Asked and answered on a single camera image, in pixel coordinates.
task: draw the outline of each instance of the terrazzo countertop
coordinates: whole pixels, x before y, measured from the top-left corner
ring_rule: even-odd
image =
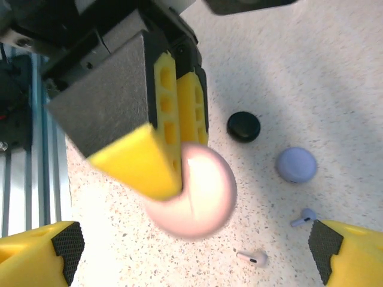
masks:
[[[184,242],[150,222],[138,196],[92,170],[68,144],[74,219],[86,248],[74,286],[322,286],[307,239],[289,226],[310,207],[321,218],[383,231],[383,5],[306,1],[213,16],[197,1],[182,16],[199,38],[208,76],[211,148],[230,164],[238,204],[214,237]],[[228,117],[258,115],[249,144]],[[274,170],[288,146],[309,149],[315,179],[292,185]],[[264,250],[254,269],[236,250]]]

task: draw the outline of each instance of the black bottle cap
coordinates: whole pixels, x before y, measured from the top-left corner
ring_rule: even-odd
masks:
[[[238,142],[252,142],[260,131],[259,120],[249,112],[236,112],[227,121],[227,132]]]

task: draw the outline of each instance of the black gripper pad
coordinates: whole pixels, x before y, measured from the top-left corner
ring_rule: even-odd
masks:
[[[323,284],[327,284],[330,279],[331,256],[338,254],[343,242],[343,236],[332,230],[326,224],[315,220],[309,238],[309,248]]]
[[[80,223],[75,222],[66,227],[52,238],[52,244],[56,255],[62,256],[64,260],[63,275],[70,286],[85,246]]]

